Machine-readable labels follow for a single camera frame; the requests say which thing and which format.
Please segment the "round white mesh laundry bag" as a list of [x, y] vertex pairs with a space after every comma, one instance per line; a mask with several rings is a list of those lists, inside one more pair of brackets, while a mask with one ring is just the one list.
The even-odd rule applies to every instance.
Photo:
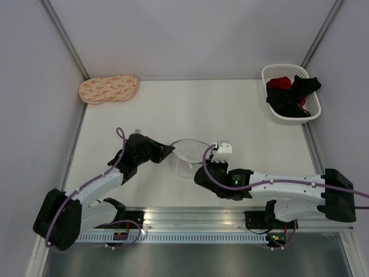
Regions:
[[169, 156], [174, 173], [181, 177], [194, 178], [197, 170], [202, 166], [203, 154], [209, 144], [184, 138], [174, 141], [171, 146], [175, 148]]

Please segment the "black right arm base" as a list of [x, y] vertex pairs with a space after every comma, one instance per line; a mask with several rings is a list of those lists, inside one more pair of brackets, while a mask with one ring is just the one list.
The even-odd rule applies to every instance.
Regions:
[[269, 230], [270, 224], [265, 220], [264, 211], [245, 211], [245, 227], [248, 230]]

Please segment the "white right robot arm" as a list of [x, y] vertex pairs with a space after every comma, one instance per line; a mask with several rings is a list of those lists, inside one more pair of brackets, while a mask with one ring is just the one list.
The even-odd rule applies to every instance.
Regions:
[[229, 170], [227, 163], [206, 161], [195, 173], [194, 182], [221, 199], [266, 200], [263, 221], [270, 228], [320, 214], [335, 222], [356, 221], [353, 184], [336, 169], [325, 169], [322, 175], [283, 177]]

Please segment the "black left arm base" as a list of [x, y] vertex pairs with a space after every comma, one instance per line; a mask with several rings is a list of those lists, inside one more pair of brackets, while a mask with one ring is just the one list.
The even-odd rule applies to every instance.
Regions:
[[144, 211], [126, 211], [124, 214], [120, 214], [117, 216], [113, 222], [115, 224], [102, 224], [96, 227], [96, 229], [138, 229], [138, 227], [134, 224], [138, 224], [140, 227], [143, 226], [144, 222]]

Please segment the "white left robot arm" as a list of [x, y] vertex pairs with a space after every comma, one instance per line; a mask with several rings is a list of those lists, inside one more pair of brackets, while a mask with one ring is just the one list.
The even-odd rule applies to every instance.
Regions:
[[133, 178], [146, 162], [159, 164], [175, 147], [135, 133], [124, 139], [122, 149], [98, 176], [70, 191], [50, 190], [33, 224], [33, 231], [47, 246], [64, 251], [78, 236], [90, 229], [109, 224], [121, 228], [126, 221], [125, 206], [107, 198], [97, 200]]

